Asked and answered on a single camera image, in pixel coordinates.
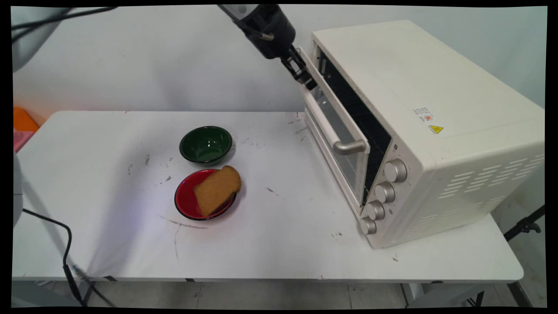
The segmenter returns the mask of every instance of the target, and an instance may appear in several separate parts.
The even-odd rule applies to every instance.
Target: white table
[[[185,160],[179,142],[204,125],[232,135],[217,167],[232,165],[243,184],[228,212],[192,221],[174,193],[206,167]],[[523,276],[490,215],[372,249],[301,112],[64,111],[18,157],[24,207],[70,226],[68,263],[95,280],[493,284]],[[66,240],[62,228],[22,214],[12,279],[65,280]]]

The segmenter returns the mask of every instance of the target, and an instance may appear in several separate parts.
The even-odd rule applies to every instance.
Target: orange object
[[[18,131],[37,132],[39,126],[23,108],[13,108],[13,128]]]

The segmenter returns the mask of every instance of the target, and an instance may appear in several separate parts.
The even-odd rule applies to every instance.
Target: oven door
[[[351,207],[360,215],[370,188],[364,185],[370,145],[312,60],[301,48],[298,52],[318,84],[312,91],[300,85],[308,126]]]

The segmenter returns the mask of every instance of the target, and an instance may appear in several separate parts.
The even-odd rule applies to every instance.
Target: green bowl
[[[193,163],[205,164],[224,157],[233,138],[222,127],[202,126],[188,132],[180,141],[180,154]]]

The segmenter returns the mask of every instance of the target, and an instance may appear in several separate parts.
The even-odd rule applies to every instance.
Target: oven door handle
[[[306,89],[306,87],[300,84],[301,93],[306,101],[307,107],[310,110],[310,113],[316,119],[316,122],[321,127],[321,131],[324,134],[326,140],[328,141],[329,146],[331,149],[338,153],[339,155],[351,155],[355,153],[359,153],[361,151],[366,151],[366,143],[363,140],[358,140],[350,143],[342,143],[339,140],[339,136],[335,133],[335,130],[331,126],[328,121],[328,118],[325,117],[325,114],[318,106],[318,103],[313,98],[312,94]]]

